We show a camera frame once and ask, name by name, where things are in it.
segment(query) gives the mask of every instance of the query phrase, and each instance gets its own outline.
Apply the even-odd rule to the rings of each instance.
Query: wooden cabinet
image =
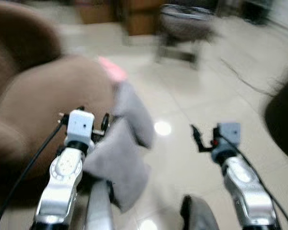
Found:
[[[115,21],[114,7],[105,0],[75,0],[83,24],[108,23]]]
[[[123,23],[128,35],[148,35],[157,30],[159,8],[165,0],[122,0]]]

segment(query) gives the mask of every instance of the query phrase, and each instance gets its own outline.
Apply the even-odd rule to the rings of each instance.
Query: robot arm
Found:
[[[213,131],[211,148],[203,147],[199,131],[192,128],[199,151],[211,151],[212,160],[221,166],[224,184],[233,199],[241,227],[244,230],[279,229],[270,195],[234,147],[240,143],[240,125],[219,123]]]
[[[65,149],[50,166],[50,180],[40,198],[32,230],[68,229],[82,178],[82,163],[94,149],[91,140],[94,115],[73,110],[68,116]]]

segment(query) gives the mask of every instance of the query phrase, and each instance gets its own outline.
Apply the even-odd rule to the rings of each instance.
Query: white tile floor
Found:
[[[157,136],[154,148],[143,150],[152,174],[142,197],[125,214],[113,208],[118,230],[180,230],[179,209],[184,194],[203,197],[221,230],[240,229],[220,169],[209,154],[198,153],[189,123],[200,128],[208,143],[217,122],[240,122],[240,149],[288,212],[288,157],[270,138],[262,117],[269,97],[239,81],[223,62],[255,87],[275,93],[274,87],[279,87],[276,81],[283,81],[288,69],[287,35],[238,18],[217,19],[219,36],[212,43],[202,44],[198,70],[193,70],[188,63],[166,58],[156,64],[151,37],[132,38],[133,45],[124,46],[117,24],[79,25],[72,9],[67,14],[60,7],[50,12],[45,5],[38,8],[60,23],[58,29],[67,53],[82,53],[89,58],[101,55],[119,64],[128,72],[129,81],[154,121],[171,125],[168,136]]]

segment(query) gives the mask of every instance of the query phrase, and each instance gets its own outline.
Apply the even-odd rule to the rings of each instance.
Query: black object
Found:
[[[288,156],[288,83],[268,104],[264,118],[271,137]]]
[[[247,226],[244,227],[243,230],[279,230],[274,225],[266,225],[266,226]]]
[[[69,121],[69,114],[64,114],[63,115],[63,117],[62,117],[62,119],[61,119],[61,124],[63,124],[63,125],[68,125],[68,121]]]
[[[222,151],[220,152],[217,157],[216,157],[216,161],[217,163],[222,167],[224,162],[231,157],[236,157],[237,154],[235,151],[232,150],[226,150],[226,151]]]
[[[66,147],[64,145],[60,145],[57,149],[57,153],[56,153],[56,157],[58,157],[59,155],[61,155],[61,153],[64,151]]]
[[[59,123],[58,126],[54,129],[54,131],[49,135],[49,137],[47,137],[47,139],[44,141],[44,143],[42,144],[42,146],[38,149],[38,151],[36,152],[36,154],[33,156],[33,158],[30,160],[30,162],[28,163],[27,167],[24,169],[23,173],[20,175],[20,177],[17,179],[15,185],[13,186],[13,188],[11,189],[10,193],[8,194],[8,196],[6,197],[6,199],[4,200],[1,208],[0,208],[0,220],[3,216],[3,213],[6,209],[6,207],[8,206],[12,196],[14,195],[16,189],[18,188],[19,184],[23,181],[23,179],[26,177],[27,173],[29,172],[29,170],[31,169],[31,167],[34,165],[35,161],[37,160],[37,158],[39,157],[39,155],[41,154],[41,152],[44,150],[44,148],[48,145],[48,143],[53,139],[53,137],[57,134],[57,132],[61,129],[63,123]]]
[[[109,118],[110,118],[110,115],[108,113],[105,114],[104,118],[102,119],[102,122],[101,122],[101,131],[105,131],[108,129],[109,127]]]
[[[244,0],[242,18],[255,25],[264,25],[271,6],[272,0]]]
[[[77,110],[81,110],[84,111],[85,107],[83,105],[81,105],[80,107],[77,108]]]
[[[68,225],[65,224],[45,224],[34,222],[30,230],[67,230]]]
[[[203,145],[203,142],[202,142],[202,139],[201,139],[201,134],[200,132],[198,131],[198,129],[194,126],[194,125],[191,125],[191,128],[193,130],[193,138],[198,146],[198,151],[199,152],[210,152],[213,150],[214,147],[204,147]]]
[[[219,230],[213,212],[201,198],[186,195],[180,215],[184,220],[183,230]]]
[[[76,140],[73,140],[73,141],[70,141],[68,144],[67,144],[67,147],[68,148],[73,148],[73,149],[77,149],[77,150],[80,150],[82,151],[85,156],[86,156],[86,151],[88,149],[88,146],[82,142],[79,142],[79,141],[76,141]]]

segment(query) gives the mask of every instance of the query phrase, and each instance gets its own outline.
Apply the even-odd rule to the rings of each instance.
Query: gray cloth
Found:
[[[150,168],[138,148],[128,122],[119,118],[84,161],[85,172],[112,182],[114,204],[121,212],[134,205],[148,181]]]
[[[124,117],[139,145],[151,148],[155,130],[151,116],[133,87],[126,81],[118,84],[116,105],[112,111],[115,117]]]
[[[180,214],[184,220],[184,230],[219,230],[209,205],[199,197],[186,195]]]

